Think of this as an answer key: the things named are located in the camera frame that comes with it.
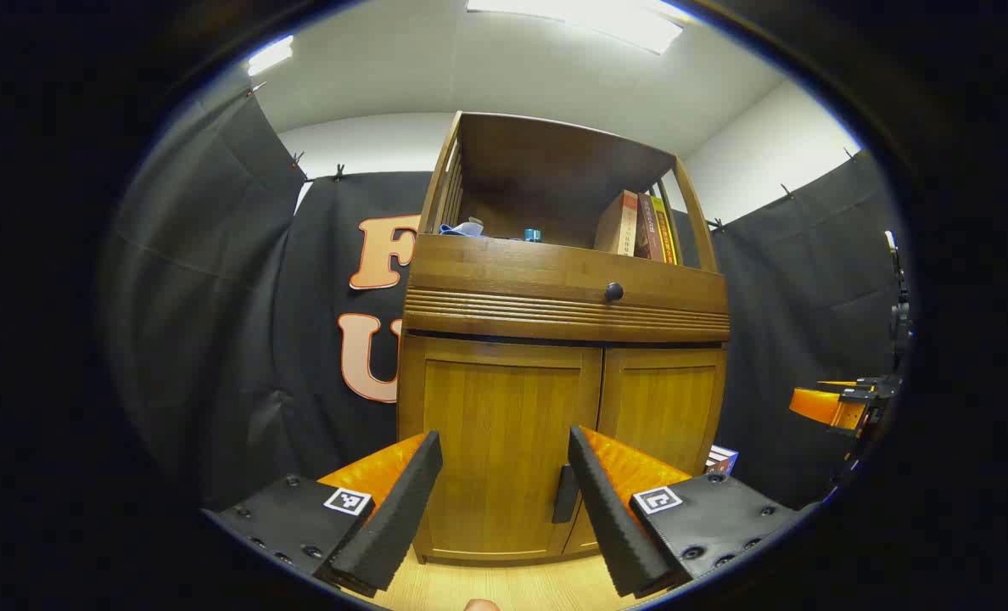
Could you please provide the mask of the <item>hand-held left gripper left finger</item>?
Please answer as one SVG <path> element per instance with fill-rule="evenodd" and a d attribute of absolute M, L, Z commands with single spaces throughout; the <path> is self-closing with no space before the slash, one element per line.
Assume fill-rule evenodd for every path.
<path fill-rule="evenodd" d="M 204 514 L 294 571 L 372 598 L 406 559 L 442 465 L 439 434 L 415 434 L 320 479 L 287 474 Z"/>

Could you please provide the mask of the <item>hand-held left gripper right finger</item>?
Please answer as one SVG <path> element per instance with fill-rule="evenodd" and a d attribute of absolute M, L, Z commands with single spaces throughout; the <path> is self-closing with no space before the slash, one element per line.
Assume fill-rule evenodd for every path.
<path fill-rule="evenodd" d="M 736 477 L 686 474 L 592 429 L 570 430 L 568 459 L 620 596 L 706 580 L 800 520 Z"/>

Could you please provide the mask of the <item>wooden cabinet door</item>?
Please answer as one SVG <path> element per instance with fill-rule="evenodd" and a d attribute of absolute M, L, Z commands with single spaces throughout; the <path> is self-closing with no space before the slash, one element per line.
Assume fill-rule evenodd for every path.
<path fill-rule="evenodd" d="M 596 430 L 682 471 L 704 468 L 719 422 L 725 382 L 723 345 L 684 349 L 602 350 L 597 398 L 580 380 L 580 415 L 597 406 Z"/>
<path fill-rule="evenodd" d="M 404 334 L 398 433 L 437 432 L 443 465 L 416 559 L 532 562 L 568 548 L 580 507 L 570 429 L 596 425 L 602 351 Z"/>

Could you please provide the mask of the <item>wooden double-door shoe cabinet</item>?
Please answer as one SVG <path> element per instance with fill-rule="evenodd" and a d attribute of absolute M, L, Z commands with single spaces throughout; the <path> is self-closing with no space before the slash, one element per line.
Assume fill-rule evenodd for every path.
<path fill-rule="evenodd" d="M 442 224 L 454 226 L 476 217 L 484 224 L 484 231 L 482 237 L 472 238 L 524 241 L 524 229 L 530 227 L 542 232 L 542 243 L 534 244 L 596 250 L 600 215 L 621 190 L 663 199 L 672 214 L 670 223 L 677 243 L 678 266 L 722 275 L 702 206 L 679 156 L 609 132 L 516 115 L 456 113 L 428 185 L 416 244 L 422 235 L 439 235 Z M 723 345 L 725 354 L 730 339 L 725 343 L 589 343 L 425 330 L 408 332 L 402 322 L 400 339 L 404 334 L 485 343 L 575 345 L 605 351 Z M 561 481 L 568 491 L 578 494 L 580 507 L 562 556 L 507 563 L 433 561 L 466 565 L 540 563 L 596 552 L 583 496 L 570 480 L 573 471 L 568 460 Z"/>

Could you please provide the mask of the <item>wooden cabinet drawer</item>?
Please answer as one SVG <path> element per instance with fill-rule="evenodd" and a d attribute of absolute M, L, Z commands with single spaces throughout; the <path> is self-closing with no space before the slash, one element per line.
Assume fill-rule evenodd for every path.
<path fill-rule="evenodd" d="M 624 287 L 608 302 L 610 282 Z M 724 276 L 553 244 L 422 235 L 404 328 L 589 343 L 725 343 Z"/>

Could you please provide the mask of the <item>yellow book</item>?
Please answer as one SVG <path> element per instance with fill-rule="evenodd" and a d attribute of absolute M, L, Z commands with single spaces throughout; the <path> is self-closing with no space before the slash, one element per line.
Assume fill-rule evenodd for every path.
<path fill-rule="evenodd" d="M 659 232 L 659 246 L 662 249 L 663 261 L 671 264 L 671 266 L 678 266 L 677 243 L 675 242 L 674 232 L 672 232 L 670 223 L 672 214 L 667 205 L 664 204 L 662 198 L 652 196 L 651 199 L 652 213 L 654 214 Z"/>

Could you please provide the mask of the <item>maroon book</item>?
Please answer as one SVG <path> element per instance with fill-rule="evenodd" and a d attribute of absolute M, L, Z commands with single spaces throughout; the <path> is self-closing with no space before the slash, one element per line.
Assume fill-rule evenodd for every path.
<path fill-rule="evenodd" d="M 636 258 L 667 262 L 654 201 L 648 193 L 637 194 Z"/>

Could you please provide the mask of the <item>tan book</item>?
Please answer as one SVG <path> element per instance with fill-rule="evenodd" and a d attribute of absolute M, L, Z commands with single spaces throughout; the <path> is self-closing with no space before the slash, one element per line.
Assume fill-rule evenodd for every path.
<path fill-rule="evenodd" d="M 594 249 L 605 254 L 636 254 L 637 194 L 621 190 L 598 217 Z"/>

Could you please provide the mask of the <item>black backdrop cloth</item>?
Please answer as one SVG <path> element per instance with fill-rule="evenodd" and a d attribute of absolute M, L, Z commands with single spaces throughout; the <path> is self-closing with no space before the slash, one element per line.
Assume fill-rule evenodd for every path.
<path fill-rule="evenodd" d="M 220 509 L 287 473 L 325 475 L 396 440 L 391 385 L 406 283 L 352 289 L 364 221 L 417 214 L 430 171 L 304 182 L 262 109 L 198 101 L 129 187 L 109 231 L 102 329 L 126 412 L 194 502 Z M 792 388 L 883 375 L 903 225 L 860 152 L 713 233 L 731 341 L 716 442 L 736 478 L 815 502 L 850 440 L 788 411 Z"/>

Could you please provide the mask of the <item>large ceiling light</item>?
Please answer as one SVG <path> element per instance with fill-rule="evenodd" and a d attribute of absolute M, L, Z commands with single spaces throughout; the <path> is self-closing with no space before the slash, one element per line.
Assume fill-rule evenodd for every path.
<path fill-rule="evenodd" d="M 662 54 L 692 17 L 664 0 L 466 0 L 469 12 L 555 20 Z"/>

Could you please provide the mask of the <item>small ceiling light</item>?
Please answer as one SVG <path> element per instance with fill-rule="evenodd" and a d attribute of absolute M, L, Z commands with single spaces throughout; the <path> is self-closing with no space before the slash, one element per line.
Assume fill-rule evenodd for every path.
<path fill-rule="evenodd" d="M 292 42 L 294 42 L 294 35 L 287 35 L 255 52 L 252 57 L 249 57 L 247 67 L 245 67 L 248 77 L 255 77 L 263 73 L 264 70 L 269 70 L 279 63 L 291 59 Z"/>

